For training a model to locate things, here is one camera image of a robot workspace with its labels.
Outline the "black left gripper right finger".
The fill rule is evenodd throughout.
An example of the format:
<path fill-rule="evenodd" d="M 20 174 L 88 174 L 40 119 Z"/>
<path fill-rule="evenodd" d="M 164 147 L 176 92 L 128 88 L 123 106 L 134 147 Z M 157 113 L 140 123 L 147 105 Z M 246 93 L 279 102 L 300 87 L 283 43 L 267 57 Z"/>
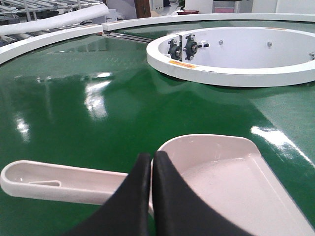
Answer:
<path fill-rule="evenodd" d="M 157 151 L 153 158 L 153 207 L 158 236 L 250 235 L 207 205 L 165 151 Z"/>

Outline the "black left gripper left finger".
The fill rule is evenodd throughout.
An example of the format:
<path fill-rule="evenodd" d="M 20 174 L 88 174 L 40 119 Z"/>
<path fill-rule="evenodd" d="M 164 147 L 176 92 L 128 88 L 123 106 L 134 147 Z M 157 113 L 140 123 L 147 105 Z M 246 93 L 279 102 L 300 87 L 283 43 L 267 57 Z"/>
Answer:
<path fill-rule="evenodd" d="M 151 156 L 141 153 L 114 194 L 65 236 L 148 236 Z"/>

